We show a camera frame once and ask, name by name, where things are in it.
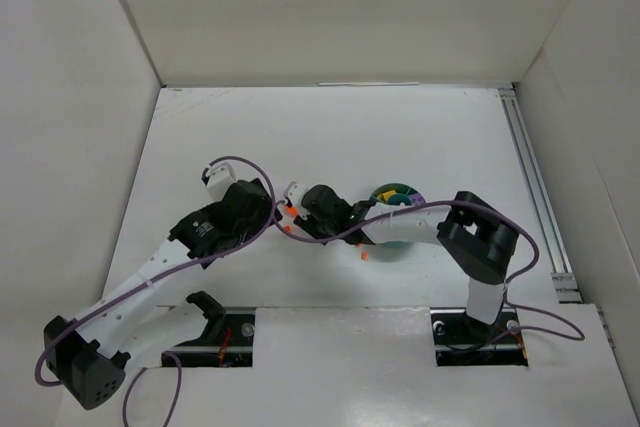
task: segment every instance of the screw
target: screw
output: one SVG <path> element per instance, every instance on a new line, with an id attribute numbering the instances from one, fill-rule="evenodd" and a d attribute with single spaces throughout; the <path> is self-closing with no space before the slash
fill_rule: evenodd
<path id="1" fill-rule="evenodd" d="M 256 328 L 250 322 L 242 324 L 242 327 L 240 328 L 240 332 L 242 333 L 243 337 L 252 337 L 255 330 Z"/>
<path id="2" fill-rule="evenodd" d="M 433 323 L 433 332 L 436 335 L 444 335 L 444 322 L 442 322 L 441 320 L 436 320 Z"/>
<path id="3" fill-rule="evenodd" d="M 510 320 L 509 322 L 507 322 L 507 330 L 513 333 L 520 332 L 520 324 L 517 320 Z"/>

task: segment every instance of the small orange object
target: small orange object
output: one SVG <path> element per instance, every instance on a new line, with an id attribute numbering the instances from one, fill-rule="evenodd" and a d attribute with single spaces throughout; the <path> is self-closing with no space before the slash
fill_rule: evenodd
<path id="1" fill-rule="evenodd" d="M 289 214 L 291 217 L 297 217 L 298 216 L 298 211 L 296 210 L 295 207 L 287 207 L 286 205 L 284 206 L 284 210 L 287 214 Z"/>

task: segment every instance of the metal strip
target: metal strip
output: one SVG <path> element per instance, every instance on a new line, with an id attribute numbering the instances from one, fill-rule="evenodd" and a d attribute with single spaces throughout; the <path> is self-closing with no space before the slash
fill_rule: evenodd
<path id="1" fill-rule="evenodd" d="M 551 257 L 553 271 L 571 272 L 571 264 L 569 263 L 560 229 L 553 214 L 549 196 L 544 187 L 542 175 L 522 120 L 516 94 L 513 89 L 498 89 L 498 92 L 500 92 L 500 99 L 502 100 L 529 195 L 535 207 L 538 223 L 542 229 L 545 245 Z"/>

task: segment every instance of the wall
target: wall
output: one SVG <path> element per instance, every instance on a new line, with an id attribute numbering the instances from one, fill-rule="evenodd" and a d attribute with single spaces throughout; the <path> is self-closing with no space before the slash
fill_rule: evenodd
<path id="1" fill-rule="evenodd" d="M 165 83 L 519 80 L 567 0 L 127 0 Z"/>
<path id="2" fill-rule="evenodd" d="M 518 88 L 578 283 L 640 411 L 640 4 L 571 0 Z"/>
<path id="3" fill-rule="evenodd" d="M 0 411 L 40 427 L 42 328 L 101 291 L 159 85 L 117 0 L 0 12 Z"/>

